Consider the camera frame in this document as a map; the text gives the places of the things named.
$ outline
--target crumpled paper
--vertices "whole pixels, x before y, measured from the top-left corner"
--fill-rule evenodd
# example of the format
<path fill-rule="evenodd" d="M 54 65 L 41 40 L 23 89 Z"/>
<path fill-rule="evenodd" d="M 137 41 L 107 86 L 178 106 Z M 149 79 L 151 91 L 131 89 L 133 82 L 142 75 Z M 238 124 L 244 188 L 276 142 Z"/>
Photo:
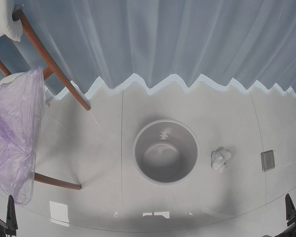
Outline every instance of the crumpled paper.
<path fill-rule="evenodd" d="M 226 168 L 226 164 L 231 160 L 231 152 L 228 149 L 213 151 L 211 154 L 211 167 L 220 173 Z"/>

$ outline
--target gray plastic bucket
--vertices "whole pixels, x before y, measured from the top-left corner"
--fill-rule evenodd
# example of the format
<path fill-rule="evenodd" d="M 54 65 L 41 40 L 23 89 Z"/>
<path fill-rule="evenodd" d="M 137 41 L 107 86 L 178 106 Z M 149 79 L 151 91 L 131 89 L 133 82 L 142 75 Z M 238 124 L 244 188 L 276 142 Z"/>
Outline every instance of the gray plastic bucket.
<path fill-rule="evenodd" d="M 150 182 L 175 184 L 185 179 L 199 159 L 199 143 L 185 124 L 161 119 L 146 125 L 136 136 L 134 162 Z"/>

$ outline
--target plastic bag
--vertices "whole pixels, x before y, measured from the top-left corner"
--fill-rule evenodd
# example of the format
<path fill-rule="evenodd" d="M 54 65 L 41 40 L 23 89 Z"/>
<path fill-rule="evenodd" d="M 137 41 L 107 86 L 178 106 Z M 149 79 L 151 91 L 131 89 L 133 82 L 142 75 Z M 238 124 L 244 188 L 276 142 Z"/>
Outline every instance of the plastic bag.
<path fill-rule="evenodd" d="M 35 141 L 45 111 L 43 68 L 0 85 L 0 189 L 16 204 L 33 195 Z"/>
<path fill-rule="evenodd" d="M 231 160 L 231 152 L 228 149 L 213 151 L 211 154 L 211 167 L 213 170 L 222 172 L 226 164 Z"/>

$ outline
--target purple plastic bag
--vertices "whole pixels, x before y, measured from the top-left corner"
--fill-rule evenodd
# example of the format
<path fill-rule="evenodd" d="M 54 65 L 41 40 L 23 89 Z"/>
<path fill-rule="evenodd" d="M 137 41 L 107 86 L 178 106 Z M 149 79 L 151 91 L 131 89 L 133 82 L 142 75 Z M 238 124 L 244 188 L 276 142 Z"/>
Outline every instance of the purple plastic bag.
<path fill-rule="evenodd" d="M 43 68 L 0 85 L 0 189 L 16 204 L 33 195 L 35 142 L 45 111 Z"/>

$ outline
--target gray curtain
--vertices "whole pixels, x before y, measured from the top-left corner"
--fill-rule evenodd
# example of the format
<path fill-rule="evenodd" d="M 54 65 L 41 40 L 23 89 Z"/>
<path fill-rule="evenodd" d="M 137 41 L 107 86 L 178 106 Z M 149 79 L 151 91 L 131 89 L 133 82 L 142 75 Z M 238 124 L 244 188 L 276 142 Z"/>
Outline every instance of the gray curtain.
<path fill-rule="evenodd" d="M 296 92 L 296 0 L 14 0 L 70 80 L 85 93 L 137 73 L 149 88 L 170 74 L 189 87 L 204 74 L 248 89 L 259 80 Z M 43 65 L 25 35 L 0 38 L 12 73 Z M 63 88 L 55 75 L 53 94 Z"/>

